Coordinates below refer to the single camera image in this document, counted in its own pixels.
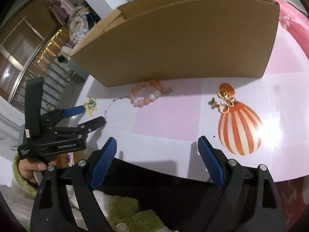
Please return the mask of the left hand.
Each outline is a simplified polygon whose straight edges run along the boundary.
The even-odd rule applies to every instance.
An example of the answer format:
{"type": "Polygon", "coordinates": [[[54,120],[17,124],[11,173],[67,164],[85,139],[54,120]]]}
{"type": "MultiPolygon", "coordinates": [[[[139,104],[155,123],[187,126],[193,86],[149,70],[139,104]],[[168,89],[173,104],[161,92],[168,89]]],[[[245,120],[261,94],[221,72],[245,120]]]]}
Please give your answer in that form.
{"type": "Polygon", "coordinates": [[[54,160],[48,162],[47,164],[34,159],[27,158],[20,160],[18,163],[18,170],[20,175],[29,183],[37,184],[37,181],[34,176],[35,171],[44,171],[47,169],[49,165],[58,165],[58,158],[56,157],[54,160]]]}

